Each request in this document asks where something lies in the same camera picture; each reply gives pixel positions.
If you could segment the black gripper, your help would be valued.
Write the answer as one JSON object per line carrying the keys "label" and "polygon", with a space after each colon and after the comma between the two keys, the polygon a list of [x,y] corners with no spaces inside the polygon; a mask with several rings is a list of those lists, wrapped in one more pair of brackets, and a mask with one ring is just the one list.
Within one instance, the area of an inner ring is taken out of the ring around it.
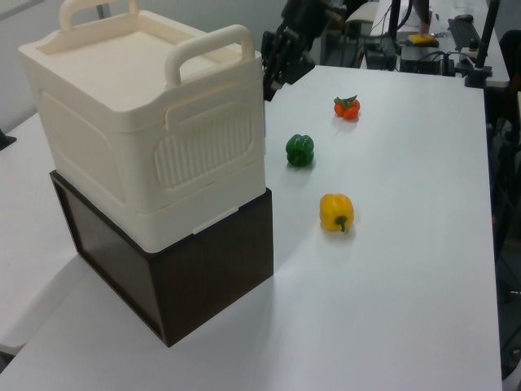
{"label": "black gripper", "polygon": [[261,42],[264,68],[263,96],[271,101],[285,85],[293,85],[314,69],[309,52],[330,19],[328,1],[290,0],[282,10],[282,32],[264,31]]}

